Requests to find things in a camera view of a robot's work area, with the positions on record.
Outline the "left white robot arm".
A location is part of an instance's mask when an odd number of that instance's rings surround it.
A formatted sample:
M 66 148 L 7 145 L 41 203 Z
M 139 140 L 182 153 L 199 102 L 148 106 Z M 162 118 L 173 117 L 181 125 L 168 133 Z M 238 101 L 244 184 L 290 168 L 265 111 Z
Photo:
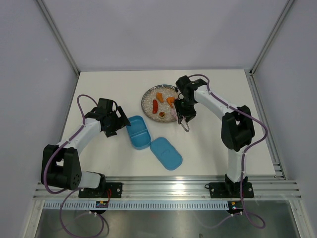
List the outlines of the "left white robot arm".
M 57 145 L 47 145 L 43 150 L 41 183 L 50 194 L 66 190 L 89 189 L 95 197 L 106 194 L 105 176 L 81 169 L 79 155 L 99 133 L 106 137 L 117 135 L 117 131 L 130 126 L 121 106 L 116 110 L 95 107 L 88 112 L 82 125 L 67 140 Z

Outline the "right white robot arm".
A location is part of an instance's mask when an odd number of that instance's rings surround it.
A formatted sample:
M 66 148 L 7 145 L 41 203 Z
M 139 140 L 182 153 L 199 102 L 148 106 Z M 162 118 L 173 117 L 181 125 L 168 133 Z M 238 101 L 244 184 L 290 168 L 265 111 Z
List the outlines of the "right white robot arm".
M 196 116 L 195 104 L 209 109 L 221 121 L 221 140 L 228 149 L 228 170 L 224 182 L 216 185 L 218 192 L 227 197 L 238 197 L 248 179 L 244 175 L 243 150 L 251 144 L 255 136 L 251 111 L 247 106 L 236 107 L 213 94 L 209 84 L 202 80 L 190 80 L 187 75 L 176 81 L 181 98 L 174 101 L 178 124 L 188 132 L 188 122 Z

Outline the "small noodle soup cup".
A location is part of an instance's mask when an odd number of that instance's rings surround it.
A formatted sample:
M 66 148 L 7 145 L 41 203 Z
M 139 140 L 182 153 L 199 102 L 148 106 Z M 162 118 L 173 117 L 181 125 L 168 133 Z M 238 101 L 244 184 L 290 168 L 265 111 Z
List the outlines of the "small noodle soup cup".
M 159 117 L 160 118 L 165 118 L 166 117 L 166 112 L 159 112 Z

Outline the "red sausage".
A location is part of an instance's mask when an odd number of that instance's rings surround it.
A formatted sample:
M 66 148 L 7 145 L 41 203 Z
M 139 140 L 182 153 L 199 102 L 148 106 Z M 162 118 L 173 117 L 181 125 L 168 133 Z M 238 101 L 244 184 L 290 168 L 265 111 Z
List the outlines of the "red sausage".
M 152 113 L 153 114 L 156 114 L 158 112 L 158 102 L 156 99 L 153 100 L 153 110 L 152 110 Z

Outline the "blue lunch box lid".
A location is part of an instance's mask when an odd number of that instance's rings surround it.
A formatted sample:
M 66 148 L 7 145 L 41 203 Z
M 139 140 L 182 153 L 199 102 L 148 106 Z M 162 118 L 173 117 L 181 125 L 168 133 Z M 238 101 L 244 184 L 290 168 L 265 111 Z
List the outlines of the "blue lunch box lid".
M 183 158 L 175 147 L 164 137 L 158 137 L 150 145 L 152 153 L 165 169 L 173 171 L 181 166 Z

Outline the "blue lunch box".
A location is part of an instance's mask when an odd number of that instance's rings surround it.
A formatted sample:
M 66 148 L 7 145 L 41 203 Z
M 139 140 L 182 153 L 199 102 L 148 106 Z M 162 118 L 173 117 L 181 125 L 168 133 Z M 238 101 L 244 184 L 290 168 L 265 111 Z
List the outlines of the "blue lunch box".
M 132 116 L 129 119 L 130 125 L 126 126 L 127 133 L 132 147 L 137 150 L 143 150 L 150 146 L 151 136 L 141 116 Z

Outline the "pink handled metal tongs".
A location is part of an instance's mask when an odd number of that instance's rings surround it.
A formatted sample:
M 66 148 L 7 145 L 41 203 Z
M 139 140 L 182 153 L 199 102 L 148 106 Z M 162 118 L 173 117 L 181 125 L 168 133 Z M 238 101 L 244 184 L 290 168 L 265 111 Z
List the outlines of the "pink handled metal tongs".
M 179 125 L 182 126 L 182 128 L 183 128 L 186 132 L 189 132 L 189 131 L 190 131 L 190 128 L 189 128 L 188 123 L 186 122 L 184 116 L 182 116 L 182 122 L 181 122 L 181 124 L 179 124 Z

